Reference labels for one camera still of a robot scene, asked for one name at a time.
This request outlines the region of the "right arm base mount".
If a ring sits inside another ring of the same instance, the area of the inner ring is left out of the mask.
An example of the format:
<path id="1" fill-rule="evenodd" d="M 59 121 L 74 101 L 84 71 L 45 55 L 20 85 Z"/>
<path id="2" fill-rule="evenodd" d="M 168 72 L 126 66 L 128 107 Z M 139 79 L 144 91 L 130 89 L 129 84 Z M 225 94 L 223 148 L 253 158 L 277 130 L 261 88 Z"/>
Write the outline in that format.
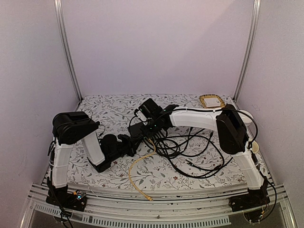
<path id="1" fill-rule="evenodd" d="M 267 190 L 250 190 L 247 194 L 238 195 L 229 198 L 228 205 L 233 212 L 252 209 L 270 203 Z"/>

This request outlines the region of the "black network switch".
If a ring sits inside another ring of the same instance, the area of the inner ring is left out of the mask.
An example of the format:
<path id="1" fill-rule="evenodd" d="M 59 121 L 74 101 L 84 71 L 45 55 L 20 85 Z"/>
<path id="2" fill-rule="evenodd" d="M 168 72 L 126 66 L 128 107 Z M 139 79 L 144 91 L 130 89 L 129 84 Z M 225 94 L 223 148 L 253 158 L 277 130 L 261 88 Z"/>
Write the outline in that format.
<path id="1" fill-rule="evenodd" d="M 128 127 L 128 131 L 130 133 L 130 136 L 133 139 L 139 139 L 139 138 L 144 137 L 144 133 L 142 131 L 144 126 L 145 125 L 143 123 L 136 123 L 136 124 L 130 125 Z"/>

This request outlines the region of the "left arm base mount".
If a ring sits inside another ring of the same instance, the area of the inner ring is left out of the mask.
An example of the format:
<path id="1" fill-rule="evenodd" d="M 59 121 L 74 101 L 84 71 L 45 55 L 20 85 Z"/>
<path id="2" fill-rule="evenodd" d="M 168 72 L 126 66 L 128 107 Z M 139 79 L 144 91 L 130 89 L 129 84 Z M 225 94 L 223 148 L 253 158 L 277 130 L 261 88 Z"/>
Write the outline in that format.
<path id="1" fill-rule="evenodd" d="M 84 212 L 87 203 L 85 192 L 79 190 L 73 193 L 67 192 L 67 186 L 58 189 L 49 189 L 46 203 L 61 206 L 64 209 L 71 209 Z"/>

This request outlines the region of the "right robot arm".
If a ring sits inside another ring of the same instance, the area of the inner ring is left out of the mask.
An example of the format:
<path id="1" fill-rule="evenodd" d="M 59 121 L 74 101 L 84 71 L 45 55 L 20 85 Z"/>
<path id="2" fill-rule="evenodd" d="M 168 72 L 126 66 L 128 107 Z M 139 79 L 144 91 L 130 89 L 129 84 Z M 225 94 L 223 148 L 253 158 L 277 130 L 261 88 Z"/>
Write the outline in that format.
<path id="1" fill-rule="evenodd" d="M 140 131 L 146 137 L 153 137 L 161 130 L 172 127 L 194 127 L 217 132 L 220 148 L 232 156 L 242 171 L 248 187 L 246 203 L 256 207 L 268 196 L 269 181 L 260 171 L 259 162 L 253 152 L 253 139 L 247 134 L 247 124 L 242 117 L 251 122 L 254 119 L 232 105 L 223 108 L 189 108 L 170 104 L 161 108 L 151 98 L 134 111 L 140 122 L 128 126 L 131 136 Z"/>

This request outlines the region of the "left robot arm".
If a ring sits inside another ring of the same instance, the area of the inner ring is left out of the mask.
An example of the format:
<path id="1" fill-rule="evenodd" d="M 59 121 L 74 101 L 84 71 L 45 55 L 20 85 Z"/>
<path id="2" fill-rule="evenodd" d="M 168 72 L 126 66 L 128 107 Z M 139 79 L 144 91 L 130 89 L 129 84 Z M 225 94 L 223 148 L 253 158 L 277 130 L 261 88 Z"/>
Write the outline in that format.
<path id="1" fill-rule="evenodd" d="M 49 148 L 51 172 L 47 178 L 50 194 L 60 206 L 67 206 L 71 197 L 67 193 L 67 171 L 70 154 L 77 142 L 81 142 L 91 166 L 98 172 L 109 169 L 116 159 L 133 157 L 141 143 L 141 137 L 125 134 L 107 134 L 98 138 L 100 122 L 92 120 L 85 112 L 57 114 L 53 121 L 53 141 Z"/>

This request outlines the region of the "black power adapter plug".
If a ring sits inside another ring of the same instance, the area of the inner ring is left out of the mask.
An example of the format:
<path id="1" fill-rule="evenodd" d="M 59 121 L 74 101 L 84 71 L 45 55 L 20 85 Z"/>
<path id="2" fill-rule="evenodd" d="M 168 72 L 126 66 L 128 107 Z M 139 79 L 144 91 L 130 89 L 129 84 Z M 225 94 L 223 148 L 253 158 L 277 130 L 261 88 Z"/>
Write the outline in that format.
<path id="1" fill-rule="evenodd" d="M 93 119 L 93 111 L 91 109 L 85 109 L 83 110 L 90 119 Z M 101 139 L 102 135 L 105 133 L 105 125 L 97 121 L 98 123 L 98 132 L 97 132 L 97 138 Z"/>

